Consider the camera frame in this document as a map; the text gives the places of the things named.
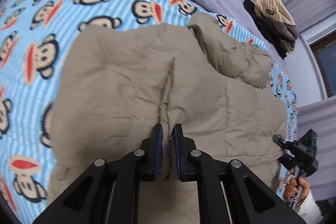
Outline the right hand with painted nails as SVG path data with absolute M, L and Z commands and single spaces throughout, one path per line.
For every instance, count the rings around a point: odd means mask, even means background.
M 298 198 L 298 203 L 302 203 L 310 192 L 310 183 L 307 178 L 302 176 L 298 178 L 293 177 L 294 171 L 294 168 L 289 171 L 290 176 L 288 176 L 286 181 L 283 199 L 285 202 L 289 202 L 296 197 Z

